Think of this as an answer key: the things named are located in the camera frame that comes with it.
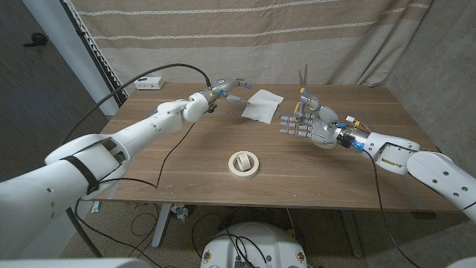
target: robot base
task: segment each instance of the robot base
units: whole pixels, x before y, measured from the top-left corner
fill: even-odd
[[[247,259],[260,268],[307,268],[306,256],[302,246],[282,229],[268,223],[239,223],[228,228],[233,242],[246,254]],[[242,238],[243,244],[236,236],[243,236],[253,241],[264,254],[267,264],[258,249],[248,240]],[[226,230],[221,231],[204,249],[201,268],[249,267],[244,258],[237,254]]]

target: wood grain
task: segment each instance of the wood grain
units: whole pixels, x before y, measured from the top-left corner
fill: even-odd
[[[307,208],[377,209],[379,201],[372,164],[343,147],[325,150],[307,138],[279,133],[281,115],[292,115],[299,97],[297,86],[255,85],[285,98],[270,124],[241,117],[244,107],[218,101],[218,108],[196,123],[186,139],[169,156],[162,177],[164,157],[190,127],[155,141],[129,169],[128,177],[158,183],[122,182],[114,200],[202,205],[293,206]],[[185,98],[203,86],[166,85],[161,91],[136,91],[103,130],[116,132],[147,117],[164,101]],[[343,120],[352,115],[382,134],[397,135],[420,143],[422,150],[435,146],[384,87],[309,86],[323,105],[331,106]],[[251,97],[256,90],[237,90]],[[232,177],[228,159],[248,150],[260,159],[252,179]],[[453,211],[456,208],[410,176],[378,169],[385,209]],[[108,193],[99,197],[105,200]]]

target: gray carpet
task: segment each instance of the gray carpet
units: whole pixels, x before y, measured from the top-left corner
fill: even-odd
[[[157,217],[152,204],[103,202],[99,213],[90,214],[86,222],[113,238],[137,245],[155,225],[151,215],[140,216],[144,212]],[[198,219],[208,213],[222,217],[236,208],[222,206],[196,206],[185,223],[170,219],[162,245],[152,248],[152,235],[140,246],[144,253],[159,265],[179,267],[199,267],[200,259],[192,246],[191,231]],[[379,212],[354,211],[365,257],[355,258],[340,211],[291,209],[293,222],[300,232],[297,238],[304,246],[308,263],[314,268],[330,267],[412,267],[393,247]],[[446,267],[461,258],[476,255],[476,225],[462,214],[438,214],[436,220],[417,220],[410,213],[386,213],[390,229],[402,250],[421,267]],[[287,229],[289,220],[284,208],[241,208],[232,224],[257,220],[275,224]],[[196,226],[196,245],[201,251],[206,243],[219,232],[219,219],[209,216]],[[126,257],[132,248],[120,245],[108,238],[88,231],[97,248],[106,257]],[[63,252],[62,258],[93,258],[93,254],[76,234]],[[150,263],[144,256],[140,257]]]

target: white cloth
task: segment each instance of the white cloth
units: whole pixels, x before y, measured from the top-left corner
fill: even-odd
[[[270,124],[278,104],[283,100],[284,98],[281,96],[260,89],[248,100],[250,104],[247,105],[241,116]]]

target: roll of tape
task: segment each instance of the roll of tape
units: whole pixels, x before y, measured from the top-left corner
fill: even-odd
[[[241,171],[235,167],[235,164],[238,163],[237,159],[239,158],[238,157],[239,154],[245,154],[247,156],[248,163],[250,164],[249,170]],[[233,175],[235,178],[238,178],[238,179],[252,178],[258,172],[259,166],[260,166],[260,161],[258,160],[258,158],[253,153],[250,153],[248,151],[236,152],[234,155],[230,157],[230,160],[228,160],[228,168],[230,169],[231,175]]]
[[[248,155],[244,152],[237,154],[238,167],[241,171],[247,171],[251,168],[250,159]]]

